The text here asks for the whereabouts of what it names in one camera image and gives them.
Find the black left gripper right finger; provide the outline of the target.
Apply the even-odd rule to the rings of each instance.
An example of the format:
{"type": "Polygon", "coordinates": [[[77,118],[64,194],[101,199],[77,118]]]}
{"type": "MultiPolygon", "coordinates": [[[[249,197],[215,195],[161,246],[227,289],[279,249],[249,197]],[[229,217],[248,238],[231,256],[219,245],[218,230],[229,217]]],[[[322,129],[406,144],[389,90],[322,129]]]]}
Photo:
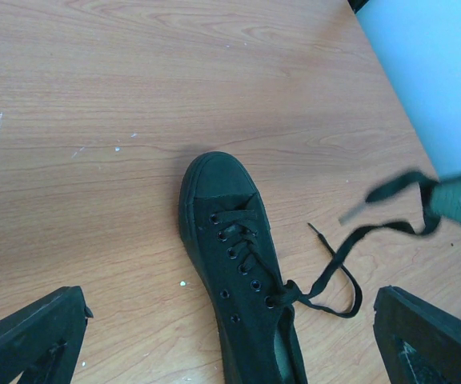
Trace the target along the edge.
{"type": "Polygon", "coordinates": [[[379,290],[374,310],[391,383],[461,383],[461,319],[397,286],[379,290]]]}

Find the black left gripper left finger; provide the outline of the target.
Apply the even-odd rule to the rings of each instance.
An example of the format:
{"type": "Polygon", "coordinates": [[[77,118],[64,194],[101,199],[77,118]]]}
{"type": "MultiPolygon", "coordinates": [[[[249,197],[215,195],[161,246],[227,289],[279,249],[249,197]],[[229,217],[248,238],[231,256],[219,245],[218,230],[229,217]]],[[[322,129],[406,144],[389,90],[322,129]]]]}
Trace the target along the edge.
{"type": "Polygon", "coordinates": [[[69,383],[93,317],[80,286],[64,286],[0,320],[0,383],[69,383]]]}

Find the black canvas sneaker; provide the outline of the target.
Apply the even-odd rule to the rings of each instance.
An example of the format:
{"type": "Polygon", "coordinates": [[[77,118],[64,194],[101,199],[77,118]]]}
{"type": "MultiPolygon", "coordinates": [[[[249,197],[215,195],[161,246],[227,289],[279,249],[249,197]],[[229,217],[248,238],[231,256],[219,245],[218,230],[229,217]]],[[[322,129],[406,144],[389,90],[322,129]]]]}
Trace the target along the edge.
{"type": "Polygon", "coordinates": [[[209,294],[227,383],[305,383],[295,309],[259,190],[239,160],[198,156],[183,177],[179,232],[209,294]]]}

